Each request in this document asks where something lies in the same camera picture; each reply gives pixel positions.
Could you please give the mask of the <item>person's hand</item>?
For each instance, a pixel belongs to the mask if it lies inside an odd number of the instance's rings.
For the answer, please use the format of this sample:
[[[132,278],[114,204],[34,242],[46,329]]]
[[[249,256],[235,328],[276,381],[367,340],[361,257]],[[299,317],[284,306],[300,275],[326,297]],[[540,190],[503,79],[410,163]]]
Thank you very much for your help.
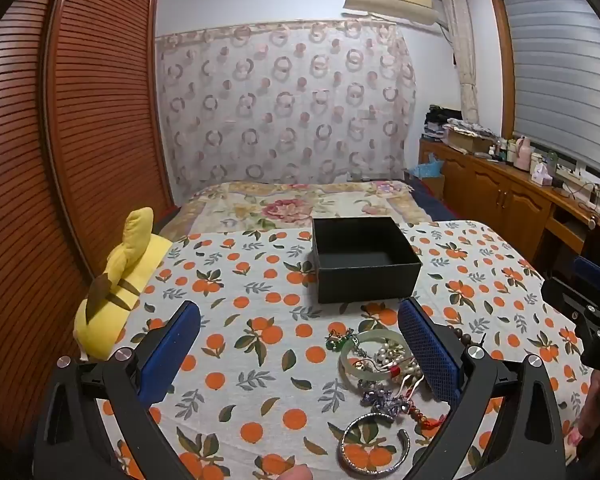
[[[577,427],[568,434],[567,443],[576,446],[583,439],[592,437],[598,426],[600,426],[600,370],[594,370],[580,419]]]

